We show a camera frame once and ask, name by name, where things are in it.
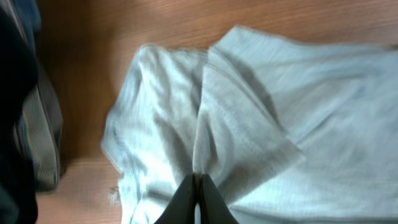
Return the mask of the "light blue t-shirt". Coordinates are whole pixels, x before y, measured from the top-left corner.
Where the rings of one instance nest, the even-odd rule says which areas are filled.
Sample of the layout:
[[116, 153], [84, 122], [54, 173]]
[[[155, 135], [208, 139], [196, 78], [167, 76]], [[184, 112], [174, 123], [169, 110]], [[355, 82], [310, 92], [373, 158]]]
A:
[[143, 45], [102, 148], [123, 223], [207, 174], [241, 223], [397, 221], [397, 49], [232, 28], [208, 50]]

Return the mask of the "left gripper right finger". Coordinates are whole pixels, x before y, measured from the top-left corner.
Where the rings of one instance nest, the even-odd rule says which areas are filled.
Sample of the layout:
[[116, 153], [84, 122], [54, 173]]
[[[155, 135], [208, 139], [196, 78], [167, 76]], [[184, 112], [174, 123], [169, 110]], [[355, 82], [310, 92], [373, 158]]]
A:
[[198, 203], [201, 224], [238, 224], [216, 185], [207, 174], [203, 174], [201, 177]]

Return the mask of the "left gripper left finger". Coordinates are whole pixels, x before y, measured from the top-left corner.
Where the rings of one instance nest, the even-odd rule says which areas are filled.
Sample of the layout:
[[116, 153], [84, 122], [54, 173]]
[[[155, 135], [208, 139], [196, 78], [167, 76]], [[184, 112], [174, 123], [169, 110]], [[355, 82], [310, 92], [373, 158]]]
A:
[[154, 224], [193, 224], [197, 204], [195, 178], [187, 175]]

